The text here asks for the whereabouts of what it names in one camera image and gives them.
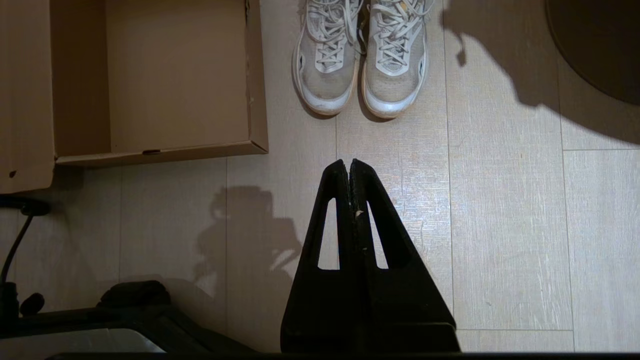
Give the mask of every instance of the laminate floor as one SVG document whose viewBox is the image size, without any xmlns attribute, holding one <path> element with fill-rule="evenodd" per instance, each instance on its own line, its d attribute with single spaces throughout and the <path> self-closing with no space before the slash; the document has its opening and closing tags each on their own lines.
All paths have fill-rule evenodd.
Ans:
<svg viewBox="0 0 640 360">
<path fill-rule="evenodd" d="M 389 122 L 356 96 L 330 119 L 301 106 L 290 61 L 302 4 L 261 4 L 269 154 L 60 168 L 28 194 L 54 211 L 12 266 L 21 298 L 88 307 L 119 281 L 159 279 L 203 326 L 279 351 L 322 171 L 358 158 L 378 172 L 465 351 L 640 351 L 640 107 L 573 72 L 543 1 L 436 0 L 427 83 Z M 333 214 L 325 268 L 337 266 Z M 0 255 L 23 220 L 0 212 Z"/>
</svg>

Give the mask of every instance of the box flap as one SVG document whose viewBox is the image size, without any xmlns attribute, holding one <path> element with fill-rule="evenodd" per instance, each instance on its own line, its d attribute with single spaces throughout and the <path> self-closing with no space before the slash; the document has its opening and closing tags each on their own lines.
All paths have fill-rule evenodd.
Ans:
<svg viewBox="0 0 640 360">
<path fill-rule="evenodd" d="M 228 143 L 225 145 L 168 149 L 157 152 L 109 153 L 83 156 L 61 156 L 59 165 L 84 167 L 108 167 L 117 165 L 164 163 L 167 161 L 197 160 L 249 154 L 264 154 L 265 151 L 251 141 Z"/>
<path fill-rule="evenodd" d="M 51 185 L 49 2 L 0 0 L 0 193 Z"/>
<path fill-rule="evenodd" d="M 267 101 L 264 91 L 262 62 L 262 31 L 260 0 L 246 2 L 246 82 L 248 91 L 249 137 L 265 151 L 269 151 L 267 136 Z"/>
</svg>

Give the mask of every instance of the cardboard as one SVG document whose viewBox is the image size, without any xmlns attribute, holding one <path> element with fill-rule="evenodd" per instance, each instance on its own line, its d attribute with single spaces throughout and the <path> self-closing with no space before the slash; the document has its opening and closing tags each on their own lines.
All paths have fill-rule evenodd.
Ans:
<svg viewBox="0 0 640 360">
<path fill-rule="evenodd" d="M 268 151 L 259 0 L 0 0 L 0 193 Z"/>
</svg>

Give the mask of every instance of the dark round object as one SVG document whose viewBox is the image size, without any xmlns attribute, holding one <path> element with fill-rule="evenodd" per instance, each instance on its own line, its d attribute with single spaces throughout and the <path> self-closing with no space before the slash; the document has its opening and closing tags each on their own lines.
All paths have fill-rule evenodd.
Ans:
<svg viewBox="0 0 640 360">
<path fill-rule="evenodd" d="M 640 105 L 640 0 L 547 0 L 560 53 L 587 82 Z"/>
<path fill-rule="evenodd" d="M 23 316 L 36 315 L 44 307 L 44 296 L 41 293 L 32 294 L 20 305 L 20 314 Z"/>
</svg>

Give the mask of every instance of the box lid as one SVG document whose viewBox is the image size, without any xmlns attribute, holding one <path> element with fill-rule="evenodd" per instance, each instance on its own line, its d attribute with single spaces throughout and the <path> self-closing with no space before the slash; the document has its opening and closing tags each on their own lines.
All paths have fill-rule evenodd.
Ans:
<svg viewBox="0 0 640 360">
<path fill-rule="evenodd" d="M 49 3 L 0 0 L 0 193 L 51 185 Z"/>
</svg>

